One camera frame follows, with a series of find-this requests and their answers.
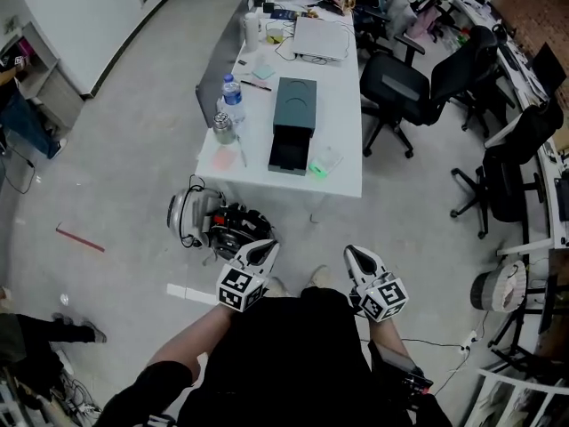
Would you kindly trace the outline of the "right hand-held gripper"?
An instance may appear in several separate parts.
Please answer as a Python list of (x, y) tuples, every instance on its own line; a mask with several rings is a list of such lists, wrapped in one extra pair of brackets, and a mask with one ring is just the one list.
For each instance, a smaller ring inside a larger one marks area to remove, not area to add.
[[(350, 300), (356, 312), (362, 311), (373, 322), (384, 321), (401, 312), (408, 302), (408, 293), (401, 278), (386, 272), (379, 255), (362, 246), (349, 245), (344, 249), (344, 262), (355, 285)], [(363, 275), (381, 276), (362, 284)]]

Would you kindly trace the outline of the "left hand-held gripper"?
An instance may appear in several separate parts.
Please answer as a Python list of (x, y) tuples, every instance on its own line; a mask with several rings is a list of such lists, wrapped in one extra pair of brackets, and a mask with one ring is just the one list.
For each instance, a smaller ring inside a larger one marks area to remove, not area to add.
[(274, 239), (241, 246), (235, 259), (226, 263), (220, 272), (216, 283), (217, 302), (239, 312), (252, 307), (264, 295), (278, 252), (279, 243)]

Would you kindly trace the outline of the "clear plastic packet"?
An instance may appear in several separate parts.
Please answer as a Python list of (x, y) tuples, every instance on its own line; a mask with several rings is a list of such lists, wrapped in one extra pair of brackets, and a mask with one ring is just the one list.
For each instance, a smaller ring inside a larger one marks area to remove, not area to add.
[(318, 150), (309, 162), (309, 170), (318, 178), (326, 178), (342, 161), (342, 154), (331, 147)]

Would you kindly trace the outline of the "dark green drawer box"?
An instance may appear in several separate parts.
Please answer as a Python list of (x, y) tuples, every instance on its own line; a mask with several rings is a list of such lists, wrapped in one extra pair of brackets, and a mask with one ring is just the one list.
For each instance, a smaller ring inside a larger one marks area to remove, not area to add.
[(317, 82), (281, 77), (276, 94), (268, 169), (304, 176), (316, 123)]

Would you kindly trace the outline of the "person's left shoe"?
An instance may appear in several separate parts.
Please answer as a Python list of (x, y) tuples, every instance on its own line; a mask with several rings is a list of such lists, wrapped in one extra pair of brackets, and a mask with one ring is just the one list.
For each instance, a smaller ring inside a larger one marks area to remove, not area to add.
[(265, 296), (271, 298), (280, 298), (290, 297), (291, 295), (285, 288), (283, 282), (279, 278), (273, 277), (268, 280)]

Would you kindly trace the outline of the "grey domed device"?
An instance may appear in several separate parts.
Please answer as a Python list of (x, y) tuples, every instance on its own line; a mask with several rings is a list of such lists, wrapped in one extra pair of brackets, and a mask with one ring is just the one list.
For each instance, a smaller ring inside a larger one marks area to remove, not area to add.
[(225, 204), (218, 190), (202, 186), (182, 189), (170, 200), (166, 225), (183, 247), (210, 247), (212, 218)]

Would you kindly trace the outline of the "person's black clothing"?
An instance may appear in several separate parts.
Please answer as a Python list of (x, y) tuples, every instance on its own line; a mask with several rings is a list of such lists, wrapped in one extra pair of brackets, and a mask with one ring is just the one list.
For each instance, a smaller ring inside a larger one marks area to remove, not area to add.
[(198, 362), (195, 383), (177, 362), (146, 366), (95, 427), (141, 427), (177, 399), (175, 427), (452, 427), (431, 394), (416, 416), (382, 396), (348, 300), (331, 288), (236, 311)]

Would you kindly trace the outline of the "small glass jar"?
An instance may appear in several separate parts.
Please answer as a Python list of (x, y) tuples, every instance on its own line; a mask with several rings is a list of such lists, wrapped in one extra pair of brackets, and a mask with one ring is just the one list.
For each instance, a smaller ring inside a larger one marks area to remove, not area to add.
[(218, 112), (214, 115), (212, 130), (216, 140), (221, 145), (230, 145), (236, 140), (233, 122), (225, 112)]

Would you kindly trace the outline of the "grey trash bin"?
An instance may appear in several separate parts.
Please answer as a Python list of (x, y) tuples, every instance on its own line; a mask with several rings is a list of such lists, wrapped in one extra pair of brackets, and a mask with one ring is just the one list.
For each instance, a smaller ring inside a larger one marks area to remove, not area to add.
[(510, 313), (526, 295), (527, 271), (522, 260), (502, 264), (476, 277), (470, 289), (470, 304), (476, 310)]

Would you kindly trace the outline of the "clear plastic water bottle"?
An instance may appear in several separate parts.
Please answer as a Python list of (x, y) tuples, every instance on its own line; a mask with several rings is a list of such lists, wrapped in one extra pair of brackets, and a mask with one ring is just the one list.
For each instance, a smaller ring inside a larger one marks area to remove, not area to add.
[(221, 87), (223, 108), (231, 118), (233, 125), (240, 125), (245, 120), (243, 96), (241, 85), (232, 74), (223, 77)]

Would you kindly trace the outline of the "red floor strip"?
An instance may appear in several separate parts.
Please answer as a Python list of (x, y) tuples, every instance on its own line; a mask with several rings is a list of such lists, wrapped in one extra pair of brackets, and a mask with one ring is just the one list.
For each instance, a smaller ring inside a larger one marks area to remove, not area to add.
[(81, 238), (81, 237), (79, 237), (79, 236), (76, 235), (76, 234), (73, 234), (73, 233), (71, 233), (71, 232), (69, 232), (69, 231), (67, 231), (67, 230), (62, 229), (62, 228), (60, 227), (60, 223), (56, 226), (55, 231), (56, 231), (58, 234), (60, 234), (60, 235), (62, 235), (62, 236), (64, 236), (64, 237), (66, 237), (66, 238), (68, 238), (68, 239), (71, 239), (71, 240), (73, 240), (73, 241), (75, 241), (75, 242), (77, 242), (77, 243), (79, 243), (79, 244), (81, 244), (81, 245), (83, 245), (83, 246), (89, 247), (89, 248), (91, 248), (91, 249), (93, 249), (93, 250), (95, 250), (95, 251), (98, 251), (98, 252), (102, 253), (102, 254), (104, 254), (104, 253), (106, 252), (106, 249), (105, 249), (103, 246), (99, 246), (99, 245), (93, 243), (92, 241), (90, 241), (90, 240), (88, 240), (88, 239)]

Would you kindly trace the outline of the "black office chair grey patch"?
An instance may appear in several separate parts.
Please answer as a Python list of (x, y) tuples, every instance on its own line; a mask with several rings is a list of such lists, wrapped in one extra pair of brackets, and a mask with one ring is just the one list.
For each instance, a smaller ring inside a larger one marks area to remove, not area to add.
[(371, 156), (372, 145), (384, 125), (405, 145), (405, 156), (413, 157), (413, 145), (401, 130), (401, 121), (416, 126), (433, 125), (450, 99), (465, 93), (492, 72), (497, 58), (498, 43), (493, 32), (475, 26), (468, 41), (439, 62), (430, 77), (425, 77), (413, 67), (414, 54), (423, 55), (425, 49), (407, 36), (397, 35), (395, 39), (406, 46), (405, 59), (378, 52), (367, 61), (360, 77), (361, 94), (375, 104), (363, 106), (361, 111), (377, 118), (363, 148), (365, 157)]

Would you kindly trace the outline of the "dark grey desk panel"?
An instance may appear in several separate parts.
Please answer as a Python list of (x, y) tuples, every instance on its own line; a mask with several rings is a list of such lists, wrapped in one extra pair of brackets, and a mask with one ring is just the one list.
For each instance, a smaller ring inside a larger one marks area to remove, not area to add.
[(253, 0), (241, 0), (214, 46), (205, 72), (196, 86), (196, 98), (207, 127), (217, 113), (223, 77), (230, 73), (244, 44), (244, 16), (254, 7)]

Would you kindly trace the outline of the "white tumbler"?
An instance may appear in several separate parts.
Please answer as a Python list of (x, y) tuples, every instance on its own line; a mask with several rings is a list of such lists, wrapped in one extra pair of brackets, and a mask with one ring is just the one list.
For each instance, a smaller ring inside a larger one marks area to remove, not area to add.
[(260, 42), (260, 19), (255, 12), (244, 16), (244, 40), (248, 52), (255, 52)]

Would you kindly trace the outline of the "white laptop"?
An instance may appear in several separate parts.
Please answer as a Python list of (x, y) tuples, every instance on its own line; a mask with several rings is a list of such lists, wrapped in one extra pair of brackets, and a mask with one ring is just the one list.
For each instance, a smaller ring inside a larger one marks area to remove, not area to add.
[(349, 32), (340, 24), (307, 17), (296, 20), (292, 52), (297, 55), (343, 60), (348, 55)]

